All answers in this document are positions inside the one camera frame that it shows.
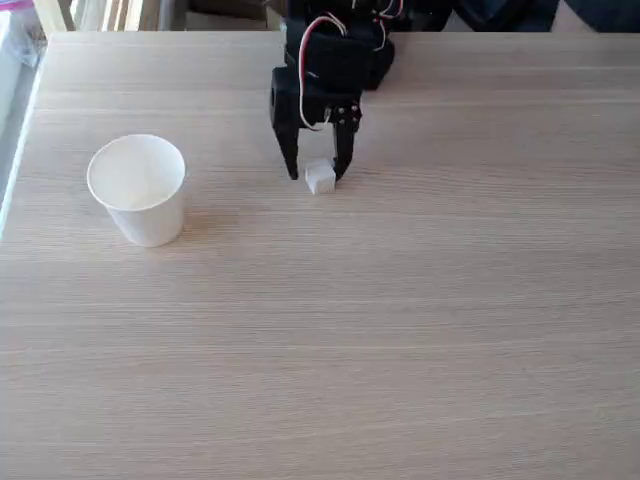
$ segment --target cable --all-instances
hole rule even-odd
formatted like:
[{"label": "cable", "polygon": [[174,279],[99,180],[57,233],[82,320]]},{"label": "cable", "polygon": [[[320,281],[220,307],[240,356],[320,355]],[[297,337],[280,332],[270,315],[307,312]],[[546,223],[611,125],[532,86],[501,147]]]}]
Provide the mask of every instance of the cable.
[{"label": "cable", "polygon": [[385,8],[383,11],[381,11],[378,15],[382,18],[386,18],[387,20],[391,20],[393,18],[398,18],[400,16],[400,14],[402,13],[402,10],[404,9],[404,0],[399,0],[400,2],[400,7],[398,8],[398,11],[396,12],[395,15],[389,15],[389,10],[391,10],[391,7],[393,7],[393,4],[395,3],[395,0],[390,0],[389,1],[389,5],[387,6],[387,8]]},{"label": "cable", "polygon": [[373,22],[379,24],[380,28],[382,29],[382,44],[378,48],[373,49],[374,52],[379,52],[384,48],[385,44],[387,43],[387,29],[384,28],[384,23],[382,23],[382,20],[376,19]]},{"label": "cable", "polygon": [[302,123],[309,129],[314,132],[319,132],[322,128],[329,122],[329,117],[331,116],[331,110],[327,109],[325,113],[324,124],[320,128],[312,127],[311,124],[307,121],[307,118],[304,116],[304,108],[303,108],[303,98],[304,98],[304,53],[307,49],[307,44],[309,43],[309,39],[311,38],[311,33],[313,30],[322,22],[329,22],[338,27],[340,30],[340,34],[344,37],[347,34],[347,27],[342,23],[338,18],[332,13],[327,13],[326,16],[317,17],[313,22],[309,24],[307,29],[304,31],[302,35],[302,40],[300,40],[300,51],[298,52],[298,81],[300,82],[300,119]]}]

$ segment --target table surface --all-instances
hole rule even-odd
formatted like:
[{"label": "table surface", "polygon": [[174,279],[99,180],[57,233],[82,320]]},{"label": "table surface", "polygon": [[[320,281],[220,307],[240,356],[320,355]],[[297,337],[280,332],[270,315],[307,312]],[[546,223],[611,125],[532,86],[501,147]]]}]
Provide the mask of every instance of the table surface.
[{"label": "table surface", "polygon": [[[640,38],[394,38],[314,197],[278,33],[54,37],[0,248],[3,477],[640,476]],[[84,182],[132,132],[188,162],[159,249]]]}]

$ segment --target white cube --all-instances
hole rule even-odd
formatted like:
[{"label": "white cube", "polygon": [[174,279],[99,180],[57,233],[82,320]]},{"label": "white cube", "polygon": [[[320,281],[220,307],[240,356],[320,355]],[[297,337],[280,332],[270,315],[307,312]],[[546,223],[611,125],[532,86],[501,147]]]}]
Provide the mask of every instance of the white cube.
[{"label": "white cube", "polygon": [[336,188],[336,172],[333,171],[333,162],[322,159],[309,163],[305,179],[314,195],[333,192]]}]

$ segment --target paper cup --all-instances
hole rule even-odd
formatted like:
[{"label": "paper cup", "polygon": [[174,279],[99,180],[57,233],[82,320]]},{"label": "paper cup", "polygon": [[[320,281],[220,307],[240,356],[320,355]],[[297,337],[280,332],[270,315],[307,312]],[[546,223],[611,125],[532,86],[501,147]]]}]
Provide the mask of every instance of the paper cup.
[{"label": "paper cup", "polygon": [[184,223],[184,158],[154,135],[128,135],[102,147],[87,170],[87,185],[122,233],[136,245],[157,247]]}]

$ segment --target robotic arm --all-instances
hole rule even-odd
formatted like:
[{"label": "robotic arm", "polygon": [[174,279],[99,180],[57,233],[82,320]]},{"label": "robotic arm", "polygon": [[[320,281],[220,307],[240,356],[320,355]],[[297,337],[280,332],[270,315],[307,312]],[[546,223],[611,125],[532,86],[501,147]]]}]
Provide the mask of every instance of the robotic arm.
[{"label": "robotic arm", "polygon": [[273,70],[271,123],[289,172],[298,178],[298,133],[331,124],[334,170],[349,168],[360,127],[360,97],[393,63],[389,23],[403,0],[289,0],[285,65]]}]

